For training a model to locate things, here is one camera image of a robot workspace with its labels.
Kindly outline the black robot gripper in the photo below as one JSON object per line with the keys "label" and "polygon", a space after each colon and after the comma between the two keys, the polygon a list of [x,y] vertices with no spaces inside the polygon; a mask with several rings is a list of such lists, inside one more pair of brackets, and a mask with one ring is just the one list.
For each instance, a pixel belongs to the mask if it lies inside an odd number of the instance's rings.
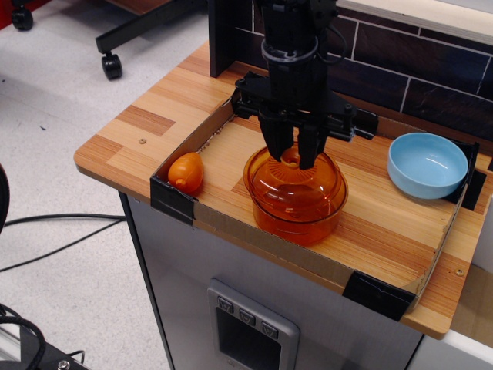
{"label": "black robot gripper", "polygon": [[268,74],[249,71],[235,82],[235,113],[256,116],[270,155],[281,161],[293,146],[298,129],[300,168],[314,166],[328,137],[351,141],[357,109],[328,85],[325,63],[310,56],[304,60],[268,58]]}

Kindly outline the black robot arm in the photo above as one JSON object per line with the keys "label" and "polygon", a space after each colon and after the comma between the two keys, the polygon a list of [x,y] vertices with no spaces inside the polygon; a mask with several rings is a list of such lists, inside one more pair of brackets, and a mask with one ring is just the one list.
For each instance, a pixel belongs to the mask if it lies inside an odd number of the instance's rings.
{"label": "black robot arm", "polygon": [[268,74],[248,72],[236,81],[233,110],[256,116],[270,155],[280,161],[298,147],[300,168],[310,169],[333,137],[351,141],[355,107],[330,88],[327,33],[336,32],[334,1],[257,1],[263,25],[262,56]]}

